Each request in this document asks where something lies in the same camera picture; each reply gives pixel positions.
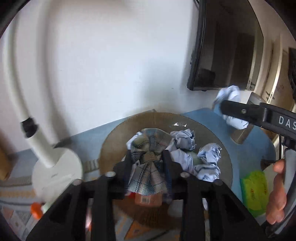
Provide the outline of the person's right hand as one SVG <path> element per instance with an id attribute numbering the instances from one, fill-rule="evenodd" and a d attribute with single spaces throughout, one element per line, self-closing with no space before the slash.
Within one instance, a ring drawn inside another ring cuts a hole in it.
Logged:
<path id="1" fill-rule="evenodd" d="M 273 191 L 270 193 L 266 208 L 266 220 L 269 224 L 280 223 L 285 217 L 284 207 L 287 204 L 287 194 L 284 187 L 285 160 L 277 161 L 273 166 L 277 175 L 273 181 Z"/>

